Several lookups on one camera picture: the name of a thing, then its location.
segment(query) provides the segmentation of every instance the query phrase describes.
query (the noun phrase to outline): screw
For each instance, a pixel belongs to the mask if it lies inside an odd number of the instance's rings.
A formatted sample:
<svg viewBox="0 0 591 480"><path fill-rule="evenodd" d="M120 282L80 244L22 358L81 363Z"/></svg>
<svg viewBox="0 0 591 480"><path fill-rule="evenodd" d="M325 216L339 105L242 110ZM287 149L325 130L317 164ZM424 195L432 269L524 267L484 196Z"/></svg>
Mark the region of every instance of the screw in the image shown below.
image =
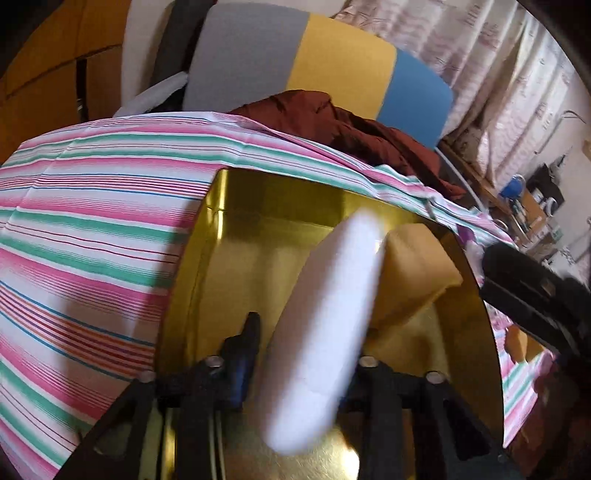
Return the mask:
<svg viewBox="0 0 591 480"><path fill-rule="evenodd" d="M156 372L153 370L144 370L138 374L138 380L142 383L150 383L156 380Z"/></svg>
<svg viewBox="0 0 591 480"><path fill-rule="evenodd" d="M378 366L378 361L370 355L365 355L359 359L359 366L363 368L374 368Z"/></svg>
<svg viewBox="0 0 591 480"><path fill-rule="evenodd" d="M446 378L441 372L428 372L425 378L431 385L439 385L445 382Z"/></svg>
<svg viewBox="0 0 591 480"><path fill-rule="evenodd" d="M209 368L220 368L223 366L223 358L218 355L210 355L205 359L205 364Z"/></svg>

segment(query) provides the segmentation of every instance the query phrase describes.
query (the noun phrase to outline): wooden cabinet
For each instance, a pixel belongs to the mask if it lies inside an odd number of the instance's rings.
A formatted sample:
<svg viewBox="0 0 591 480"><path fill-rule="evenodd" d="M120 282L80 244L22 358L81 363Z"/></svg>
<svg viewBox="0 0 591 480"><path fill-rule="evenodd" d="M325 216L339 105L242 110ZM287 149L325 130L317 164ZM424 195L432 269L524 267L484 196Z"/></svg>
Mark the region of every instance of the wooden cabinet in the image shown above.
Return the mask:
<svg viewBox="0 0 591 480"><path fill-rule="evenodd" d="M64 0L31 34L6 71L8 94L76 58L76 39L84 5L85 0Z"/></svg>
<svg viewBox="0 0 591 480"><path fill-rule="evenodd" d="M88 57L86 105L88 120L110 118L121 106L121 47Z"/></svg>
<svg viewBox="0 0 591 480"><path fill-rule="evenodd" d="M29 138L78 123L76 64L59 67L25 85L6 100L3 110L6 135L14 148Z"/></svg>

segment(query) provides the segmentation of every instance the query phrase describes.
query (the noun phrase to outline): patterned curtain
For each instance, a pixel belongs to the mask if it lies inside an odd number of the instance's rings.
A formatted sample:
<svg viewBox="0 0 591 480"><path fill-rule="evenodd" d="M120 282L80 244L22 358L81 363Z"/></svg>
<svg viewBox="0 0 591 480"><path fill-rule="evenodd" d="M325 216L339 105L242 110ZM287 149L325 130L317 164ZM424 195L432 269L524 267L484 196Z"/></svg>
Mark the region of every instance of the patterned curtain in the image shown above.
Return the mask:
<svg viewBox="0 0 591 480"><path fill-rule="evenodd" d="M335 18L437 72L454 93L443 134L497 190L531 160L574 72L516 0L351 0Z"/></svg>
<svg viewBox="0 0 591 480"><path fill-rule="evenodd" d="M524 17L515 0L352 0L335 18L374 33L437 72L454 93L446 135L499 71Z"/></svg>
<svg viewBox="0 0 591 480"><path fill-rule="evenodd" d="M527 166L558 115L574 67L530 14L484 106L477 103L450 138L454 149L499 191Z"/></svg>

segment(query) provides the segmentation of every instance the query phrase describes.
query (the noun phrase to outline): striped fabric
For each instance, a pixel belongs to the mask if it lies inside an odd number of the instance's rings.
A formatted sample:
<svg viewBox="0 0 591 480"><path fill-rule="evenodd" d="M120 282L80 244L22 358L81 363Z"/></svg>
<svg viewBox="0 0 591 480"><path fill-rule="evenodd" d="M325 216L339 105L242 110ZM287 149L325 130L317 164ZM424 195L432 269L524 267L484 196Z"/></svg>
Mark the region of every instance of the striped fabric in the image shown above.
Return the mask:
<svg viewBox="0 0 591 480"><path fill-rule="evenodd" d="M29 140L0 168L0 444L25 480L51 479L150 368L181 249L222 167L324 182L469 226L483 244L509 240L416 178L241 117L140 115ZM535 398L516 370L503 371L512 434Z"/></svg>

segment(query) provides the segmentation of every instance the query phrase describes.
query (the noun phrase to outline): chair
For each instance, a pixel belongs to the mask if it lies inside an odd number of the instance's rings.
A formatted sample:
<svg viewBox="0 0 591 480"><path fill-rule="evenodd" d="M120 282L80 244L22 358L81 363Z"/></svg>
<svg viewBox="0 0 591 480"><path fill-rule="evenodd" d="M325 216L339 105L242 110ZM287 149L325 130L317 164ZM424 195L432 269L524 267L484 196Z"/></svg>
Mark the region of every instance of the chair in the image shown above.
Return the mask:
<svg viewBox="0 0 591 480"><path fill-rule="evenodd" d="M167 34L156 61L163 78L180 72L176 60L168 70L162 65L189 42L184 28L169 23ZM184 80L177 76L170 83L179 90ZM161 99L171 93L163 87L159 83L139 95L139 111L127 105L117 115L143 112L147 96ZM397 128L430 149L440 140L453 102L451 89L425 64L351 25L273 4L223 2L209 9L190 62L182 110L228 112L296 89L327 92L336 106ZM461 176L459 181L472 193Z"/></svg>

